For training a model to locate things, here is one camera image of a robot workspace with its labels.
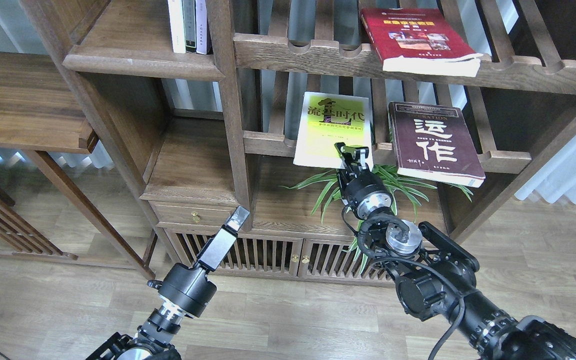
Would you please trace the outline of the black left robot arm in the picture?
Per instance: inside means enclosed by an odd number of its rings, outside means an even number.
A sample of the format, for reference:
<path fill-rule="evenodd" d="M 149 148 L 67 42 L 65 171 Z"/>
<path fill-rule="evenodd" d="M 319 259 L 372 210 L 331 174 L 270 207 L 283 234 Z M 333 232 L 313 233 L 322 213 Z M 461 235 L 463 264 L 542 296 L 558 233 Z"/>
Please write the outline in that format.
<path fill-rule="evenodd" d="M 249 217 L 249 210 L 237 207 L 233 214 L 201 249 L 192 266 L 176 263 L 163 280 L 149 280 L 163 300 L 158 309 L 138 326 L 135 336 L 115 332 L 93 351 L 89 360 L 179 360 L 172 344 L 184 317 L 200 317 L 217 292 L 207 275 L 217 270 Z"/>

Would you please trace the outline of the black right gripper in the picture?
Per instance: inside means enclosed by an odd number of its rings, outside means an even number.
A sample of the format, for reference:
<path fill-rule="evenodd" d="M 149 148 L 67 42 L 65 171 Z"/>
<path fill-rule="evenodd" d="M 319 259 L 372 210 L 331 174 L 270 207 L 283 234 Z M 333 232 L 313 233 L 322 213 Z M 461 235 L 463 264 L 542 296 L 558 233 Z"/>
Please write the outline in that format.
<path fill-rule="evenodd" d="M 337 171 L 342 202 L 350 206 L 354 216 L 367 220 L 374 212 L 393 215 L 393 195 L 379 176 L 368 170 L 365 163 L 357 161 L 367 160 L 370 148 L 345 142 L 336 142 L 334 147 L 343 161 L 343 168 Z"/>

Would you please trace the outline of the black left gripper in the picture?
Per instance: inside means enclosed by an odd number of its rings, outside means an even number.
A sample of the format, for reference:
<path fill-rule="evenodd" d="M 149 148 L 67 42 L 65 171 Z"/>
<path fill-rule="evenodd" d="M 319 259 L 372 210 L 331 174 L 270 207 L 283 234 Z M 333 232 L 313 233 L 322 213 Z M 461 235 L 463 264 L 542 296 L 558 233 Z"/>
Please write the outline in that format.
<path fill-rule="evenodd" d="M 236 207 L 228 217 L 227 225 L 223 225 L 206 242 L 192 267 L 177 263 L 163 281 L 148 282 L 148 286 L 157 289 L 163 300 L 162 306 L 154 310 L 154 314 L 164 319 L 201 316 L 217 291 L 217 286 L 208 280 L 207 275 L 217 270 L 249 216 L 249 210 Z"/>

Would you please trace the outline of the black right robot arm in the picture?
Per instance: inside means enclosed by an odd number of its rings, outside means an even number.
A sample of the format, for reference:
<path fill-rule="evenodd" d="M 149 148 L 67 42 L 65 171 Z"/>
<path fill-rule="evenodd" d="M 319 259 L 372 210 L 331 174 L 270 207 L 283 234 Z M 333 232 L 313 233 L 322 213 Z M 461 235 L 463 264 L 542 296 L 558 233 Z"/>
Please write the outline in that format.
<path fill-rule="evenodd" d="M 335 147 L 343 161 L 337 172 L 343 203 L 361 220 L 354 230 L 359 250 L 391 276 L 407 314 L 450 322 L 431 360 L 455 331 L 482 360 L 576 360 L 575 337 L 538 316 L 518 321 L 477 289 L 480 264 L 471 253 L 432 224 L 393 214 L 393 196 L 367 164 L 368 148 Z"/>

